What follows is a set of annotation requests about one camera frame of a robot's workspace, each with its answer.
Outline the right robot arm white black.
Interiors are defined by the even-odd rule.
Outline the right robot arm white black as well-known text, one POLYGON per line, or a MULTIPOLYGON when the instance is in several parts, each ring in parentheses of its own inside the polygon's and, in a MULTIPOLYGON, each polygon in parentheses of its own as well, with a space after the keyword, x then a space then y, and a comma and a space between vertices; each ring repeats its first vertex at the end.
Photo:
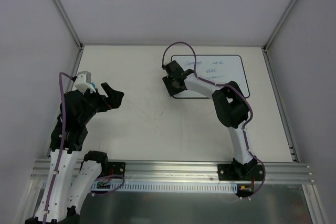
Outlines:
POLYGON ((162 78, 170 96, 183 91, 193 91, 213 101, 217 118, 228 128, 233 145, 234 157, 224 173, 234 180, 247 180, 258 164, 249 147, 246 125, 253 112, 238 84, 231 81, 216 83, 197 75, 192 69, 183 68, 174 60, 163 65, 166 76, 162 78))

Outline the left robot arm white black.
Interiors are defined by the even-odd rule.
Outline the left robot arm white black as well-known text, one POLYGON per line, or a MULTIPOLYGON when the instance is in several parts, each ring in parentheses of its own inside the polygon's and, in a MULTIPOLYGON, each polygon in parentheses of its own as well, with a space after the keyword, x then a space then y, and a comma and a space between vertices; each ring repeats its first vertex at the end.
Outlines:
POLYGON ((61 97, 60 114, 51 134, 50 167, 45 191, 39 207, 26 223, 79 223, 80 212, 92 184, 109 172, 108 155, 89 151, 73 179, 75 164, 87 137, 87 124, 100 112, 117 109, 124 93, 101 84, 98 89, 75 89, 61 97))

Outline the white whiteboard black frame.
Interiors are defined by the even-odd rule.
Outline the white whiteboard black frame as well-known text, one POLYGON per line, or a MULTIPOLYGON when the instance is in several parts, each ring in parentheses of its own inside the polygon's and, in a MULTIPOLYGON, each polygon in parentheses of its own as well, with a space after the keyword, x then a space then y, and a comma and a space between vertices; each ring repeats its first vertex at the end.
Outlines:
POLYGON ((250 96, 249 86, 241 56, 239 55, 173 55, 183 70, 195 69, 199 77, 217 83, 238 84, 245 98, 250 96))

